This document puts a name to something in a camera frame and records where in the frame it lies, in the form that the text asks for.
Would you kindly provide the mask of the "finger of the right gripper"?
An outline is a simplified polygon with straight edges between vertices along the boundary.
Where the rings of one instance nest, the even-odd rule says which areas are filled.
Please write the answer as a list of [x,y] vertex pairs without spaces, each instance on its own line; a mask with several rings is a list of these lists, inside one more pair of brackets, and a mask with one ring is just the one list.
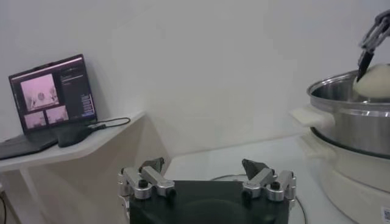
[[389,36],[389,10],[386,10],[374,19],[374,24],[366,32],[359,43],[362,53],[358,60],[358,74],[356,81],[359,82],[366,74],[374,57],[375,50]]

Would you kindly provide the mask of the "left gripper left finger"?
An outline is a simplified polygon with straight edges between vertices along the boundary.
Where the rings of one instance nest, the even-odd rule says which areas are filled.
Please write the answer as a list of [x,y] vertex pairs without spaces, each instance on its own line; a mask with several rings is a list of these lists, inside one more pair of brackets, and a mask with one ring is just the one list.
[[122,198],[133,197],[137,200],[151,198],[153,189],[158,196],[172,199],[176,196],[175,182],[165,179],[160,171],[163,158],[146,161],[139,168],[125,167],[118,173],[118,195]]

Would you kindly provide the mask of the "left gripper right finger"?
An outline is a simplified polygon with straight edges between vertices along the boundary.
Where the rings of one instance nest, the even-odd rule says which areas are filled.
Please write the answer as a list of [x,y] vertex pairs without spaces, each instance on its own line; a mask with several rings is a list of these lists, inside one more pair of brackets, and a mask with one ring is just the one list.
[[296,176],[290,170],[279,174],[265,163],[243,159],[241,161],[248,180],[243,182],[243,198],[251,201],[265,194],[270,201],[295,201]]

